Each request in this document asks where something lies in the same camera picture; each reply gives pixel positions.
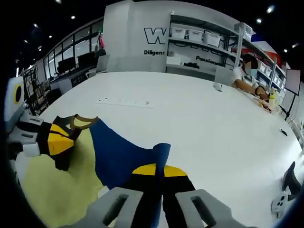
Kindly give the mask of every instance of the yellow fabric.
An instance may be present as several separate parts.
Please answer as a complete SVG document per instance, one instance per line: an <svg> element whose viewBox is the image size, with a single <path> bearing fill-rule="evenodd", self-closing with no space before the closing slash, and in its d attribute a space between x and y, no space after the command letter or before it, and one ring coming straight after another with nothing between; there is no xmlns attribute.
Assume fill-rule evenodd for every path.
<svg viewBox="0 0 304 228"><path fill-rule="evenodd" d="M68 133L66 133L61 127L59 127L58 125L56 124L52 124L51 126L51 131L54 131L54 132L59 132L60 134L68 137Z"/></svg>
<svg viewBox="0 0 304 228"><path fill-rule="evenodd" d="M187 176L187 174L183 170L169 165L165 165L164 175L165 177Z"/></svg>
<svg viewBox="0 0 304 228"><path fill-rule="evenodd" d="M156 164L143 165L132 172L132 174L155 175Z"/></svg>
<svg viewBox="0 0 304 228"><path fill-rule="evenodd" d="M34 157L21 186L30 205L48 227L70 225L81 219L103 187L95 173L90 130L83 130L76 140L67 172L57 170L47 155Z"/></svg>
<svg viewBox="0 0 304 228"><path fill-rule="evenodd" d="M47 139L50 155L59 154L74 145L74 141L60 134L50 133Z"/></svg>

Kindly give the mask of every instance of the black frame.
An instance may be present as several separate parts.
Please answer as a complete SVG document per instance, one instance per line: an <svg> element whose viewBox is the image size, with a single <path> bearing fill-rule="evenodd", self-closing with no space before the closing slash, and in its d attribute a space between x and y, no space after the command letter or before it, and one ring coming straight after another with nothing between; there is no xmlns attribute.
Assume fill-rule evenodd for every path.
<svg viewBox="0 0 304 228"><path fill-rule="evenodd" d="M294 70L294 69L287 69L287 71L286 71L286 81L287 81L287 73L288 73L289 70ZM293 93L293 94L296 95L296 96L299 96L299 94L300 94L300 88L301 88L301 71L300 71L299 91L298 91L297 94L296 94L294 91L291 91L290 89L287 89L287 88L284 86L284 89L288 90L289 92Z"/></svg>
<svg viewBox="0 0 304 228"><path fill-rule="evenodd" d="M84 41L84 40L89 40L89 52L91 52L91 51L92 51L92 38L98 35L98 32L92 33L92 31L93 31L93 25L94 25L94 24L97 24L97 23L99 23L100 21L103 21L103 20L104 20L104 19L100 19L100 20L98 20L98 21L95 21L94 23L92 23L91 25L89 25L89 26L87 26L87 27L81 28L81 30L83 30L83 29L89 29L90 33L88 33L88 35L87 35L86 37L83 37L83 38L79 39L78 41L75 41L75 34L78 33L78 32L80 32L81 30L78 30L77 32L74 32L71 36L67 37L67 38L64 39L61 43L57 44L57 45L56 45L56 46L47 54L47 56L46 56L45 58L43 58L43 67L44 67L44 73L45 73L46 79L47 79L46 65L45 65L45 62L44 62L46 58L47 58L47 60L48 60L48 61L47 61L48 72L49 72L49 75L51 76L51 71L50 71L50 68L49 68L49 54L51 54L52 52L53 52L53 54L54 54L55 73L58 74L58 71L57 71L57 67L58 67L58 66L56 65L55 56L58 56L58 55L61 54L62 60L64 60L64 59L63 59L63 53L64 53L66 50L68 50L69 48L72 47L72 48L73 48L73 57L74 57L75 60L76 60L76 56L75 56L75 46L76 46L77 44L79 44L80 42ZM68 40L69 38L72 38L72 39L73 39L72 44L69 45L69 46L67 46L65 49L63 49L63 43L64 43L66 40ZM55 55L55 49L56 49L57 47L59 47L59 46L61 46L61 51L58 52L58 53Z"/></svg>

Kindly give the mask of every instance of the ceiling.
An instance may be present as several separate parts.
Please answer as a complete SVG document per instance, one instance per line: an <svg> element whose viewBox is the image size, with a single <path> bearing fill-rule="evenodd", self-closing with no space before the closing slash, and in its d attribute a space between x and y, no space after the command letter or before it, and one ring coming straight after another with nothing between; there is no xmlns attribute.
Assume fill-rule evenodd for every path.
<svg viewBox="0 0 304 228"><path fill-rule="evenodd" d="M60 42L65 36L78 27L104 15L105 6L119 0L31 0L18 1L13 17L13 61L12 67L27 67L41 59L47 52ZM283 3L272 1L203 1L201 5L223 12L239 21L250 25L261 35L272 48L287 61L291 68L303 71L303 38L300 37L300 25L304 24L301 7L297 7L294 0ZM275 6L272 13L266 10L270 5ZM262 23L257 24L256 19L261 18Z"/></svg>

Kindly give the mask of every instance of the letter w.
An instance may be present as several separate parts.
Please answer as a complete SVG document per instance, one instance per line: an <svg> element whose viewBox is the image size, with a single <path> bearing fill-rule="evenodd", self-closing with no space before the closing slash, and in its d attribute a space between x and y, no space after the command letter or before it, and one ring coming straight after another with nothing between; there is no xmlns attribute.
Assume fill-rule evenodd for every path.
<svg viewBox="0 0 304 228"><path fill-rule="evenodd" d="M165 44L165 33L167 29L163 31L162 28L155 28L153 31L152 28L144 28L143 30L146 34L148 44L156 44L157 41L159 44Z"/></svg>

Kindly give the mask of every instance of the white shirt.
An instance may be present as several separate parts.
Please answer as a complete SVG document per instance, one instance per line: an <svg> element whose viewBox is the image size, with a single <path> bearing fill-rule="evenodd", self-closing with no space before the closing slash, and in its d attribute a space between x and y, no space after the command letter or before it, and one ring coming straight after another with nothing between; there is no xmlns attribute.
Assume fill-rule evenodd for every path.
<svg viewBox="0 0 304 228"><path fill-rule="evenodd" d="M246 82L248 85L251 85L254 88L258 87L258 81L255 79L255 77L247 75L240 66L234 68L231 84L233 84L237 79Z"/></svg>

